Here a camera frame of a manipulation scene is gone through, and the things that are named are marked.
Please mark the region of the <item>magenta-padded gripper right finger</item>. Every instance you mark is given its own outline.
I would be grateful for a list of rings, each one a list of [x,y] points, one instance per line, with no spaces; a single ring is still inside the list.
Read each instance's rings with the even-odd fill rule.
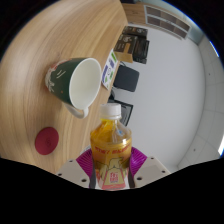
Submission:
[[[170,174],[170,171],[154,156],[147,157],[132,148],[128,182],[131,189],[140,188]]]

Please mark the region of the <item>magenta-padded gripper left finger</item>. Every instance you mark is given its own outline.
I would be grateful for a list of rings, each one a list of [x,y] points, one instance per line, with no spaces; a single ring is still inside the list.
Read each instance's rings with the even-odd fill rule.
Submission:
[[[56,175],[83,188],[94,189],[96,174],[91,149],[84,151],[77,159],[68,160]]]

